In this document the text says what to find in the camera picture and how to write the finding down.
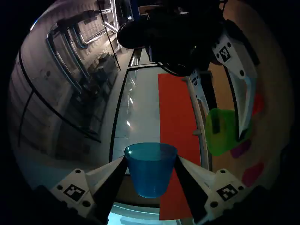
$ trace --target purple object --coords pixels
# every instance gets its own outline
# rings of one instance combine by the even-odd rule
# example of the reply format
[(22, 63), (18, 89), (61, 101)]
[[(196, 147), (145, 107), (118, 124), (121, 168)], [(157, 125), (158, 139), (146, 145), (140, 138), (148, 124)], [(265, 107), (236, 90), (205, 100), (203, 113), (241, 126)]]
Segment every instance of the purple object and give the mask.
[(246, 151), (248, 151), (248, 149), (251, 146), (251, 141), (250, 139), (245, 140), (243, 143), (241, 143), (240, 145), (238, 145), (237, 147), (233, 148), (230, 150), (230, 153), (232, 155), (232, 157), (234, 159), (237, 159), (238, 157), (240, 157), (242, 154), (244, 154)]

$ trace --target pink object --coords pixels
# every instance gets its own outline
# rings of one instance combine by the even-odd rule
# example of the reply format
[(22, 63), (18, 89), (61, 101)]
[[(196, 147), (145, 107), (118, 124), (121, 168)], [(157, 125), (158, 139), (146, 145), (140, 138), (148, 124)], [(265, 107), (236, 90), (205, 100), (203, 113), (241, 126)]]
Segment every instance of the pink object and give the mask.
[(259, 162), (258, 164), (248, 168), (245, 170), (242, 178), (242, 182), (247, 186), (250, 187), (254, 184), (257, 178), (261, 175), (264, 170), (264, 164)]
[(242, 142), (240, 145), (238, 145), (237, 147), (233, 148), (230, 150), (230, 153), (232, 155), (232, 157), (234, 159), (237, 159), (238, 157), (240, 157), (242, 154), (244, 154), (246, 151), (249, 150), (251, 146), (251, 141), (245, 140), (244, 142)]

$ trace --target blue plastic cup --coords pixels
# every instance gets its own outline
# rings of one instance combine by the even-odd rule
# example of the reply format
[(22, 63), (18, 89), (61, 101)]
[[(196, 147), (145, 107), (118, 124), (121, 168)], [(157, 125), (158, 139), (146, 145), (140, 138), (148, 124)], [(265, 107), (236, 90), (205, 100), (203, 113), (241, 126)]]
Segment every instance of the blue plastic cup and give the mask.
[(177, 149), (161, 143), (139, 143), (125, 148), (136, 192), (144, 198), (163, 195), (169, 185)]

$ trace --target ceiling light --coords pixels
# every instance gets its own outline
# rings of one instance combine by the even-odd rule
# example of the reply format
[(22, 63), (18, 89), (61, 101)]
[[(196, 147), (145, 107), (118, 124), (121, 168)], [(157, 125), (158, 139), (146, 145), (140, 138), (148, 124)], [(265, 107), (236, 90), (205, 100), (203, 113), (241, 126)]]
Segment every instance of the ceiling light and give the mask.
[(134, 86), (135, 86), (135, 83), (134, 83), (134, 80), (131, 78), (131, 80), (132, 80), (132, 82), (133, 82), (133, 84), (134, 84)]
[(33, 25), (31, 26), (30, 30), (33, 29), (33, 27), (35, 26), (35, 24), (36, 24), (36, 22), (37, 22), (38, 20), (39, 20), (39, 19), (37, 19), (37, 20), (33, 23)]
[(134, 63), (134, 57), (132, 58), (130, 66), (132, 66), (133, 63)]

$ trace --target orange mat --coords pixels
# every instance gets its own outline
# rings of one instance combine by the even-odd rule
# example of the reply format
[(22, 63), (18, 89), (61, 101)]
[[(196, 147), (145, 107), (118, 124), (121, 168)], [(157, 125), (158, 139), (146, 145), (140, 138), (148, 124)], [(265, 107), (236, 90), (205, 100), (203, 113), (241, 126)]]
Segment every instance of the orange mat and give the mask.
[[(177, 148), (178, 155), (200, 165), (195, 115), (185, 82), (181, 77), (158, 74), (160, 142)], [(192, 217), (179, 179), (173, 169), (168, 189), (160, 197), (160, 220)]]

